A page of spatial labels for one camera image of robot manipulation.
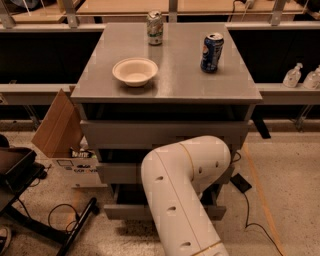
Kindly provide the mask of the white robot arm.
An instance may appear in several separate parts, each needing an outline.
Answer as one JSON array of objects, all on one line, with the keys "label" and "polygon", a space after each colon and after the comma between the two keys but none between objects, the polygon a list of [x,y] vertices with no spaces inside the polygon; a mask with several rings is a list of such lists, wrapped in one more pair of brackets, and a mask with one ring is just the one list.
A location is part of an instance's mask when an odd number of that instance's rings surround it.
[{"label": "white robot arm", "polygon": [[200,195],[230,163],[228,146],[213,136],[165,145],[144,157],[142,185],[165,256],[229,256]]}]

